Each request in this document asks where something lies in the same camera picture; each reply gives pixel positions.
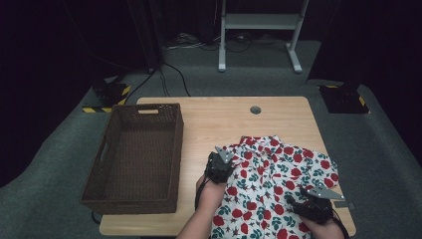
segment wooden table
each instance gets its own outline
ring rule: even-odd
[[[237,143],[242,135],[278,135],[286,143],[327,154],[311,107],[303,97],[142,98],[137,103],[181,105],[184,131],[177,211],[104,215],[100,225],[103,235],[177,235],[194,212],[195,183],[210,151],[215,151],[215,145]],[[259,107],[261,113],[252,114],[251,107]],[[342,194],[339,186],[334,191]],[[349,235],[354,235],[356,228],[348,208],[334,209]]]

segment metal stand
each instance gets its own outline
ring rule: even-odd
[[[304,23],[310,0],[304,0],[299,14],[229,14],[226,13],[226,0],[223,0],[221,10],[221,39],[218,59],[218,71],[226,71],[226,30],[227,29],[269,29],[269,30],[294,30],[291,43],[286,44],[294,71],[301,73],[295,48],[299,33]]]

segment gray carpet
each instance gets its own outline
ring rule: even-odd
[[[247,45],[231,43],[228,47],[240,51]],[[280,41],[254,44],[241,53],[228,52],[225,73],[217,71],[218,51],[166,51],[165,62],[183,74],[192,97],[308,98],[328,154],[339,166],[343,193],[355,206],[350,211],[357,228],[353,238],[420,238],[421,167],[367,87],[358,91],[370,114],[327,112],[317,86],[338,83],[306,81],[318,47],[319,42],[298,42],[304,68],[299,75],[293,72]],[[187,97],[180,75],[167,66],[162,72],[169,94]],[[142,73],[130,74],[123,82],[134,89],[146,78]],[[141,97],[165,97],[162,81],[156,72],[128,104]],[[0,188],[0,238],[112,238],[99,232],[90,209],[79,202],[108,116],[84,114],[76,106],[26,171]]]

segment strawberry print cloth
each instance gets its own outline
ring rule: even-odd
[[[299,203],[300,187],[337,185],[336,164],[322,153],[282,142],[276,135],[244,136],[224,147],[235,169],[212,223],[211,238],[311,238],[286,196]]]

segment hand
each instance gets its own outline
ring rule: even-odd
[[[196,181],[196,190],[198,190],[201,183],[204,181],[202,175]],[[195,238],[207,239],[210,236],[212,219],[217,208],[223,201],[224,191],[227,183],[216,184],[213,181],[208,181],[199,197],[198,208],[184,225],[177,239]]]
[[[202,175],[198,181],[196,181],[196,190],[204,180],[205,175]],[[209,210],[213,213],[220,206],[223,201],[224,192],[226,190],[227,183],[214,183],[213,181],[208,181],[204,189],[202,190],[201,196],[199,198],[198,209],[197,210]]]
[[[341,229],[332,219],[329,219],[324,225],[319,225],[314,221],[300,216],[301,220],[310,228],[316,239],[344,239]]]

